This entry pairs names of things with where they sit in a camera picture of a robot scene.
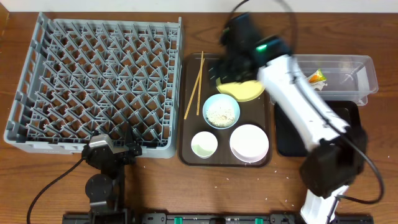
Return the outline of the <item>light blue bowl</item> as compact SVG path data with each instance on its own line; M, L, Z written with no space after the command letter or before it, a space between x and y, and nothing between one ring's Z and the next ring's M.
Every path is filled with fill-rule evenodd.
M238 102L226 94L215 94L209 97L203 105L202 112L205 122L215 129L232 127L241 114Z

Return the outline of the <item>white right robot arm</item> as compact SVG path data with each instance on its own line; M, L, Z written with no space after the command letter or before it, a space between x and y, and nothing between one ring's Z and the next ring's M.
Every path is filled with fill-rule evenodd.
M339 199L364 169L366 132L351 127L315 92L290 47L264 38L248 13L230 17L220 39L226 53L210 69L221 83L259 81L294 125L308 151L300 176L308 191L305 223L330 223Z

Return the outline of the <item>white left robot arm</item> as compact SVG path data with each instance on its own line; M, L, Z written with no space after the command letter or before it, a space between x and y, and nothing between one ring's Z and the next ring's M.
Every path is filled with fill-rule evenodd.
M134 212L124 205L124 167L134 164L136 157L141 155L141 145L131 128L124 135L122 147L116 147L107 134L95 134L84 146L81 158L100 171L90 177L85 185L85 193L90 201L90 223L135 222Z

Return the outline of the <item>small white green cup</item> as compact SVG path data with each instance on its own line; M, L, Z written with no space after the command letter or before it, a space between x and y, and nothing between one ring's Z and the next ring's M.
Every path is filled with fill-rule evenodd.
M191 149L201 159L211 157L217 150L218 140L208 131L202 131L194 135L191 140Z

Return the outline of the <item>white tissue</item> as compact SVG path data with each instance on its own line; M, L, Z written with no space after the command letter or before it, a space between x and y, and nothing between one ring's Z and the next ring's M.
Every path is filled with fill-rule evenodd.
M311 86L314 90L317 91L322 91L322 89L327 86L328 84L325 82L317 82L317 83L312 83Z

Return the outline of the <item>green orange snack wrapper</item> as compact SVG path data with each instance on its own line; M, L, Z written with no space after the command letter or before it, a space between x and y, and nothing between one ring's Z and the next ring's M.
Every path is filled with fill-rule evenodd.
M315 73L313 73L312 75L310 75L307 78L307 81L311 84L318 83L318 82L324 82L326 80L327 80L326 76L324 76L324 74L322 73L322 71L320 69L318 69Z

